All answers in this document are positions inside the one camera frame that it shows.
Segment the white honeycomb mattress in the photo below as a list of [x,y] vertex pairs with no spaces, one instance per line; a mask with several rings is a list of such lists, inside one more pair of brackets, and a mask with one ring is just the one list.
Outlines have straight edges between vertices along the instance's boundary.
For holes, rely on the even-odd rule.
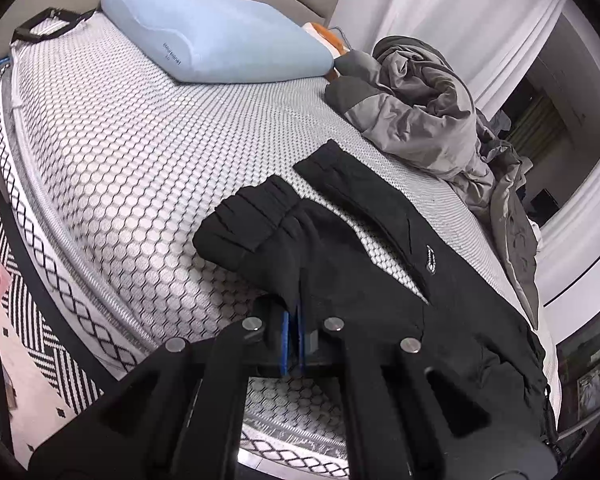
[[[44,442],[46,479],[233,479],[238,453],[349,479],[549,479],[546,444],[405,337],[388,344],[338,316],[296,311],[204,260],[201,222],[245,186],[337,143],[400,191],[529,323],[494,241],[451,185],[387,155],[326,102],[321,78],[178,84],[106,96],[104,108],[38,99],[25,110],[0,70],[0,166],[31,258],[61,314],[117,385]],[[289,313],[289,374],[279,370]]]

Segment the orange white plush toy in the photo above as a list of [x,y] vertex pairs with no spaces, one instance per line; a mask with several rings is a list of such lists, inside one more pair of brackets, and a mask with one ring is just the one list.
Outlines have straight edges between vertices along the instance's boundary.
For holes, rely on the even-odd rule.
[[334,60],[349,52],[344,42],[321,24],[307,22],[302,29],[325,47]]

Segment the black white patterned rug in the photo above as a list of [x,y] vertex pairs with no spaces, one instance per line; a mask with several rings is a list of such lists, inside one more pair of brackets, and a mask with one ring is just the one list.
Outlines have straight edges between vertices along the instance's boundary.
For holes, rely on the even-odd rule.
[[29,260],[10,244],[18,238],[15,222],[3,217],[5,211],[6,204],[0,197],[0,261],[10,276],[1,305],[43,378],[79,414],[100,397],[104,382],[99,379],[94,360],[62,326],[46,289],[32,271],[20,269],[20,264],[28,264]]

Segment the black pants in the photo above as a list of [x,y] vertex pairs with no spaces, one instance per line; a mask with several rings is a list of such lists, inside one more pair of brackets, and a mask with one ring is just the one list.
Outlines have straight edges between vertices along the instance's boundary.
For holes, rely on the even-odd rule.
[[201,222],[198,255],[288,310],[338,316],[388,344],[420,340],[513,422],[555,443],[545,352],[524,317],[400,191],[337,143],[294,169],[320,202],[279,176],[245,186]]

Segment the white curtain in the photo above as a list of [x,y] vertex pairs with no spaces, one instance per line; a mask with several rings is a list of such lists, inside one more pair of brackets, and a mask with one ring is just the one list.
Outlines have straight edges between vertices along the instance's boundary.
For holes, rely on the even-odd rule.
[[437,49],[492,118],[544,47],[567,0],[390,0],[378,37]]

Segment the grey duvet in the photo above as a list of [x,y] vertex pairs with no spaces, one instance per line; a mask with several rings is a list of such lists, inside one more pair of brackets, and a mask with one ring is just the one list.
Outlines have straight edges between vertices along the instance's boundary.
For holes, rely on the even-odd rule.
[[378,150],[451,185],[491,230],[498,258],[531,326],[539,325],[538,240],[521,199],[512,144],[491,131],[468,87],[434,47],[388,36],[373,52],[335,62],[325,100]]

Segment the light blue pillow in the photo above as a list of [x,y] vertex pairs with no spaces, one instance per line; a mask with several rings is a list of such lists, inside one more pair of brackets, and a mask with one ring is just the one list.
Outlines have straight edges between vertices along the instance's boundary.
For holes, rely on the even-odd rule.
[[100,0],[102,12],[174,79],[264,84],[321,77],[329,50],[283,13],[253,0]]

